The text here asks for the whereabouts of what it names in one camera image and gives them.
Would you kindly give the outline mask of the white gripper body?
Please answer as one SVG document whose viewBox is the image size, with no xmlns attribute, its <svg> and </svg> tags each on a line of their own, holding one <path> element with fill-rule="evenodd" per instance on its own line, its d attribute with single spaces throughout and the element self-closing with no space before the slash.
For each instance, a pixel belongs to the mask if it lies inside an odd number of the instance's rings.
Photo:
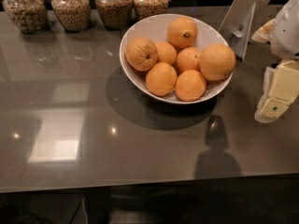
<svg viewBox="0 0 299 224">
<path fill-rule="evenodd" d="M 275 18 L 271 52 L 281 59 L 299 59 L 299 8 L 284 7 Z"/>
</svg>

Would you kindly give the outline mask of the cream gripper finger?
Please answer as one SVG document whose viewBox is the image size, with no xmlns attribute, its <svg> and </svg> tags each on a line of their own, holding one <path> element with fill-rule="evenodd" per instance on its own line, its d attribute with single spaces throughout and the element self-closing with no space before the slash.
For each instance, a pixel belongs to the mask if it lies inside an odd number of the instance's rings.
<svg viewBox="0 0 299 224">
<path fill-rule="evenodd" d="M 267 67 L 263 78 L 263 95 L 255 119 L 271 123 L 279 119 L 299 96 L 299 62 L 283 60 L 276 68 Z"/>
<path fill-rule="evenodd" d="M 259 43 L 269 43 L 274 22 L 275 20 L 270 20 L 265 23 L 253 33 L 251 39 Z"/>
</svg>

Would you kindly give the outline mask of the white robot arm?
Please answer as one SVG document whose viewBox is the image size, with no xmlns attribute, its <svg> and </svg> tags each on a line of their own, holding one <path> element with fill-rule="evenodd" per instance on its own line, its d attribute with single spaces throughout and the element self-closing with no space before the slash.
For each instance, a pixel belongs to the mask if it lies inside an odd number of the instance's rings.
<svg viewBox="0 0 299 224">
<path fill-rule="evenodd" d="M 289 0 L 276 17 L 251 37 L 269 43 L 281 62 L 267 67 L 263 76 L 263 96 L 255 119 L 270 123 L 279 119 L 299 96 L 299 0 Z"/>
</svg>

